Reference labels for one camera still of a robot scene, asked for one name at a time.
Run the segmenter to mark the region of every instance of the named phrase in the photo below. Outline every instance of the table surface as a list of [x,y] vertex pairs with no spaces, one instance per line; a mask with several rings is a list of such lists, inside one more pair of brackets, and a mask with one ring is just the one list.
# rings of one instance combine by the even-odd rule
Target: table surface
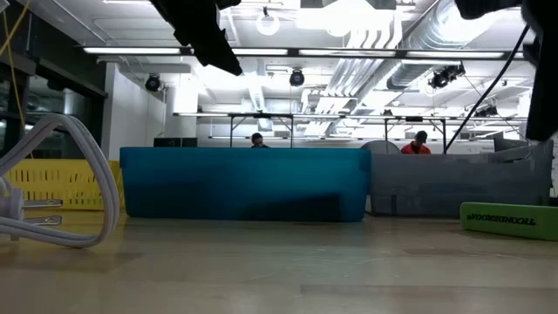
[[[60,228],[73,232],[93,234],[102,222],[97,212],[61,215]],[[558,242],[467,232],[444,220],[123,215],[93,249],[2,235],[0,277],[2,313],[555,314]]]

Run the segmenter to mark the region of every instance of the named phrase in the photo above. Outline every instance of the red shirt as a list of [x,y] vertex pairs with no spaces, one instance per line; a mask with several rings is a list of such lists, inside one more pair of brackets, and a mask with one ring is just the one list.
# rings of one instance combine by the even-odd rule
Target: red shirt
[[[403,154],[416,154],[415,151],[412,150],[412,142],[410,144],[405,145],[403,148],[401,148],[401,153]],[[430,148],[426,147],[426,146],[421,146],[420,149],[418,150],[419,154],[431,154],[430,152]]]

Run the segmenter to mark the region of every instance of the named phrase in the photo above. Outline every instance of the white wall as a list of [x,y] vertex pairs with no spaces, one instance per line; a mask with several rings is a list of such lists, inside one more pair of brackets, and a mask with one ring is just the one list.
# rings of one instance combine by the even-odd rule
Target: white wall
[[164,131],[166,106],[124,76],[116,64],[106,67],[109,98],[103,113],[101,148],[108,160],[119,160],[121,147],[152,147]]

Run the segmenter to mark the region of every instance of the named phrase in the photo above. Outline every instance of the green sign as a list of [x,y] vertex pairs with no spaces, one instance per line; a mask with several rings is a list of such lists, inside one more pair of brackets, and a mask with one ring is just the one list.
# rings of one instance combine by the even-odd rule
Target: green sign
[[558,208],[463,203],[461,226],[467,230],[558,241]]

